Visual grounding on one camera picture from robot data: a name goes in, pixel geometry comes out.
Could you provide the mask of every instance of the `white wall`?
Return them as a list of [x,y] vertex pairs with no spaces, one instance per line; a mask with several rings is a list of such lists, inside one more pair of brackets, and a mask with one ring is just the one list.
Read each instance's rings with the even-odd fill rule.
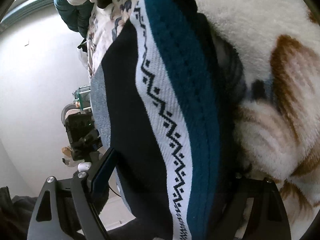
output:
[[48,176],[75,171],[61,161],[68,137],[60,115],[72,92],[88,84],[76,51],[81,41],[53,5],[0,35],[0,139],[34,195]]
[[11,162],[0,140],[0,187],[6,186],[8,186],[12,198],[15,195],[34,195],[34,192]]

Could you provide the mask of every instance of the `black geometric pattern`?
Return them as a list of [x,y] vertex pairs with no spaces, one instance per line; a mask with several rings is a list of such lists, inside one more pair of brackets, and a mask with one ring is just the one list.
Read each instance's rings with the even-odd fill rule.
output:
[[145,81],[145,78],[148,79],[147,95],[152,98],[153,104],[155,106],[156,106],[156,104],[159,104],[160,110],[159,110],[158,114],[159,114],[159,116],[161,116],[164,119],[163,126],[165,128],[170,127],[166,136],[171,140],[171,143],[169,144],[169,146],[171,148],[174,148],[173,152],[172,152],[172,156],[175,158],[175,161],[173,163],[177,166],[177,168],[174,170],[177,175],[177,177],[175,178],[175,181],[177,183],[173,186],[174,191],[175,191],[175,193],[172,194],[174,197],[173,203],[174,203],[174,208],[175,208],[175,212],[176,212],[176,217],[177,217],[179,224],[180,224],[180,240],[187,240],[188,239],[188,232],[186,229],[186,225],[185,225],[183,219],[181,218],[181,210],[180,210],[181,201],[183,200],[180,193],[184,192],[182,186],[185,185],[185,181],[183,180],[182,177],[186,175],[185,172],[183,171],[183,169],[185,168],[185,164],[181,160],[181,156],[183,156],[182,153],[180,152],[182,149],[182,145],[177,140],[177,138],[180,137],[180,134],[175,132],[175,130],[177,128],[177,124],[170,118],[172,116],[172,113],[165,110],[166,102],[161,100],[157,96],[159,94],[160,90],[158,90],[158,88],[153,87],[153,81],[154,81],[155,75],[153,73],[151,73],[150,71],[146,70],[146,68],[145,68],[145,67],[147,67],[147,68],[149,67],[150,60],[146,59],[147,51],[148,51],[148,48],[146,45],[147,44],[146,26],[143,24],[143,17],[141,16],[140,7],[138,7],[138,3],[136,5],[136,7],[134,8],[134,13],[135,13],[136,19],[139,19],[140,27],[144,30],[143,36],[145,38],[145,42],[144,42],[145,52],[143,54],[143,62],[141,64],[141,71],[145,75],[143,77],[143,82]]

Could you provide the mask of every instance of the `cable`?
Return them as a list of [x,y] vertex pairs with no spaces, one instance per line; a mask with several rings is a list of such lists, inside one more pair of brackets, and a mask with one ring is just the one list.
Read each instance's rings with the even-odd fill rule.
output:
[[114,194],[116,194],[117,196],[121,197],[118,193],[116,193],[116,192],[110,187],[110,185],[109,185],[109,188],[111,189],[111,191],[112,191]]

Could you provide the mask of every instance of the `silver bolt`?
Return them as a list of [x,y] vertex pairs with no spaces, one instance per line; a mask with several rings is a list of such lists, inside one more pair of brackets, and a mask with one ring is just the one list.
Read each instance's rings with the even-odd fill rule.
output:
[[51,182],[53,182],[54,181],[54,177],[49,177],[49,178],[47,178],[47,182],[48,183],[51,183]]
[[87,175],[87,173],[85,173],[85,171],[81,171],[78,173],[79,178],[84,178],[86,175]]
[[240,174],[239,172],[236,173],[236,179],[241,179],[242,178],[242,174]]

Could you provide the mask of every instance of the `printed animal ear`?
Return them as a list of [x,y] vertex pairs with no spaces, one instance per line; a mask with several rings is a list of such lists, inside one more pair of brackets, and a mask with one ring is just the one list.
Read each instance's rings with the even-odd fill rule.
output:
[[292,130],[265,101],[245,101],[238,107],[234,136],[246,159],[275,179],[288,178],[299,163]]
[[320,60],[289,35],[278,37],[270,57],[273,92],[303,157],[320,131]]

